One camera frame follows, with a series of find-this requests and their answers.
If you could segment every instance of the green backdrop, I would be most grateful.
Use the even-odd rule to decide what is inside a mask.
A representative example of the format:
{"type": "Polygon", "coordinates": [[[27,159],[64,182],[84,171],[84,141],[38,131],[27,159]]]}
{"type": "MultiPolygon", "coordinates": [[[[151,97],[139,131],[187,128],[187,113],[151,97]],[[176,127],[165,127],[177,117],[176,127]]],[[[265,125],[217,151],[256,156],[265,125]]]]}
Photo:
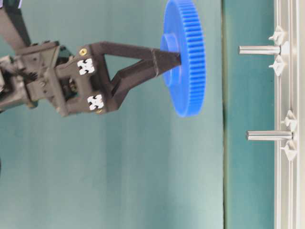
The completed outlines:
{"type": "MultiPolygon", "coordinates": [[[[60,40],[74,53],[103,40],[160,44],[165,0],[23,2],[32,42],[60,40]]],[[[104,116],[61,118],[47,102],[4,112],[0,228],[223,228],[221,3],[195,4],[207,43],[201,114],[179,118],[161,77],[104,116]]],[[[108,62],[114,74],[132,61],[108,62]]]]}
{"type": "Polygon", "coordinates": [[[225,228],[274,228],[274,143],[247,130],[274,129],[273,56],[240,56],[238,45],[273,45],[273,0],[223,0],[225,228]]]}

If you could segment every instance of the table surface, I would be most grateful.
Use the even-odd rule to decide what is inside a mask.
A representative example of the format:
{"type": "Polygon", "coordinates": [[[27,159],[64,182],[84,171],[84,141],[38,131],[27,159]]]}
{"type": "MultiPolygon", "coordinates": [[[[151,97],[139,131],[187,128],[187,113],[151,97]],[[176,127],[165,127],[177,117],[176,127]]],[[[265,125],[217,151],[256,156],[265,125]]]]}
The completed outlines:
{"type": "MultiPolygon", "coordinates": [[[[61,118],[47,102],[4,112],[0,228],[223,228],[221,1],[195,4],[208,63],[200,115],[179,118],[161,77],[104,116],[61,118]]],[[[32,42],[59,40],[75,53],[98,41],[159,47],[165,5],[25,0],[22,10],[32,42]]],[[[132,62],[109,58],[110,73],[132,62]]]]}

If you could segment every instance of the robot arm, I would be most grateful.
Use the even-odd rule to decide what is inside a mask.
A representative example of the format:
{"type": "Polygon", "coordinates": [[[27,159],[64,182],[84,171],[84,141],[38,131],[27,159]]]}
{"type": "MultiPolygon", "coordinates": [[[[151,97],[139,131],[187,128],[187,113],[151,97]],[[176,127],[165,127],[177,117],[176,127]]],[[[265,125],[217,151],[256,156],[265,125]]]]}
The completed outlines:
{"type": "Polygon", "coordinates": [[[0,111],[21,104],[34,108],[40,99],[48,99],[62,116],[115,111],[132,88],[181,65],[176,52],[111,42],[85,45],[78,55],[64,57],[58,42],[29,45],[24,23],[17,29],[19,23],[9,20],[11,9],[23,22],[19,9],[0,9],[8,22],[0,32],[16,53],[0,59],[0,111]],[[110,80],[106,54],[140,61],[110,80]]]}
{"type": "Polygon", "coordinates": [[[161,49],[111,42],[80,48],[73,56],[58,42],[30,44],[21,1],[0,0],[0,35],[15,57],[0,58],[0,112],[47,99],[62,116],[119,109],[134,87],[164,73],[181,117],[200,112],[205,93],[203,31],[192,0],[169,0],[161,49]],[[110,80],[105,55],[139,59],[110,80]]]}

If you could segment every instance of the metal bracket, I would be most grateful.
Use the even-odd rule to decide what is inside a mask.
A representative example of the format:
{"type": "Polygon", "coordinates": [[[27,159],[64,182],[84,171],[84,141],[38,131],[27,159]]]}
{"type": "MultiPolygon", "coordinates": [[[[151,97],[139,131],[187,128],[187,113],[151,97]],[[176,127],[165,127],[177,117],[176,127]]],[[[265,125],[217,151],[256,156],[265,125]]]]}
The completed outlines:
{"type": "Polygon", "coordinates": [[[275,229],[305,228],[305,1],[274,0],[274,46],[240,46],[240,54],[275,55],[275,130],[248,140],[275,141],[275,229]]]}

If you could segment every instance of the gear teeth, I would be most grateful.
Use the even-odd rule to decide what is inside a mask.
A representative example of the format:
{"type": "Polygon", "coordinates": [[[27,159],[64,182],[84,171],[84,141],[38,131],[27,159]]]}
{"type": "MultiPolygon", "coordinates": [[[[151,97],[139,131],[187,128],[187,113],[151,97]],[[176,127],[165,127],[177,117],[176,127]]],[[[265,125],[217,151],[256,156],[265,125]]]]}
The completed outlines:
{"type": "Polygon", "coordinates": [[[204,34],[196,6],[192,0],[169,0],[165,18],[164,33],[177,36],[184,61],[185,81],[169,86],[173,104],[182,117],[197,115],[204,100],[206,64],[204,34]]]}
{"type": "Polygon", "coordinates": [[[195,5],[191,0],[177,0],[183,18],[189,55],[189,109],[198,112],[203,103],[205,90],[205,51],[203,31],[195,5]]]}

